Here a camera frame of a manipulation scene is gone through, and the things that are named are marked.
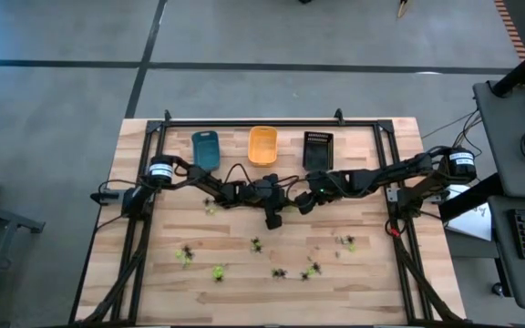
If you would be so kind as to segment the large grey desk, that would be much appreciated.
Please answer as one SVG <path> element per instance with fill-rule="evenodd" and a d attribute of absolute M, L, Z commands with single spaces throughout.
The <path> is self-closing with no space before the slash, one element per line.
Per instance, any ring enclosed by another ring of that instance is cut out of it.
<path fill-rule="evenodd" d="M 525 157 L 520 149 L 525 134 L 525 87 L 497 97 L 488 84 L 477 83 L 473 93 L 503 192 L 525 198 Z"/>

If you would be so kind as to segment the black diagonal pole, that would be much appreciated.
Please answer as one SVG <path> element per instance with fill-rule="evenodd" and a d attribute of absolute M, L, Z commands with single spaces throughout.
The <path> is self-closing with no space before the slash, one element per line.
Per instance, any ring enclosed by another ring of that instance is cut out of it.
<path fill-rule="evenodd" d="M 489 88 L 496 97 L 504 97 L 523 81 L 525 81 L 525 59 L 496 84 L 489 84 Z"/>

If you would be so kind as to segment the black slotted plastic basket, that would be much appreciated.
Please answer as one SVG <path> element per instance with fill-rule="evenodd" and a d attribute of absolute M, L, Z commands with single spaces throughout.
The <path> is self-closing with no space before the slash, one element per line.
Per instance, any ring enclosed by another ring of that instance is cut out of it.
<path fill-rule="evenodd" d="M 305 131 L 303 167 L 306 171 L 329 171 L 334 166 L 334 135 Z"/>

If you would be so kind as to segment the white paper sheet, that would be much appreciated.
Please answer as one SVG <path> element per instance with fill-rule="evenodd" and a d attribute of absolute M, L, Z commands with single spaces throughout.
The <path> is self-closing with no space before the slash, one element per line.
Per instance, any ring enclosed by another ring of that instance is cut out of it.
<path fill-rule="evenodd" d="M 483 203 L 471 210 L 462 212 L 448 220 L 446 227 L 450 231 L 468 235 L 483 241 L 492 241 L 492 215 L 488 203 Z"/>

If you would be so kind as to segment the teal plastic bin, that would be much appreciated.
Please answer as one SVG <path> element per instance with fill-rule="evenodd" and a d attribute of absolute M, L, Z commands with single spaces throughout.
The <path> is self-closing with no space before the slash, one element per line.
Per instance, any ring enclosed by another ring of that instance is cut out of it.
<path fill-rule="evenodd" d="M 199 131 L 191 136 L 194 164 L 207 171 L 219 168 L 221 161 L 218 133 Z"/>

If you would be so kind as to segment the grey keyboard desk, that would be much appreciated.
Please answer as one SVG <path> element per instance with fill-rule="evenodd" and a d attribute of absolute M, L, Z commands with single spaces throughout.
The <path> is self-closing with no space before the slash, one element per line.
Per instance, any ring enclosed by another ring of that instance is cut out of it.
<path fill-rule="evenodd" d="M 525 199 L 492 196 L 488 199 L 488 205 L 502 265 L 500 279 L 504 292 L 513 297 L 519 307 L 525 309 L 525 260 L 519 256 L 510 222 L 510 211 L 525 210 Z"/>

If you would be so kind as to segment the black diagonal desk beam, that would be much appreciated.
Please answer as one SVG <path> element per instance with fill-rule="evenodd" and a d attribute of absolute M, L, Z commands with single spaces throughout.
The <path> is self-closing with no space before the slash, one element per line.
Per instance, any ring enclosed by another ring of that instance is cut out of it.
<path fill-rule="evenodd" d="M 498 173 L 487 177 L 456 197 L 443 202 L 438 208 L 441 220 L 448 222 L 459 215 L 487 202 L 490 196 L 500 196 L 503 188 Z"/>

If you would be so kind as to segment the yellow plastic bin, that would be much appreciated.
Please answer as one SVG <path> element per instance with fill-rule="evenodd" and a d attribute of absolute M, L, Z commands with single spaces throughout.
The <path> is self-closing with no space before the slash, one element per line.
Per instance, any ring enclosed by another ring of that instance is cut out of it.
<path fill-rule="evenodd" d="M 270 126 L 251 128 L 248 140 L 248 159 L 254 166 L 268 167 L 277 160 L 277 129 Z"/>

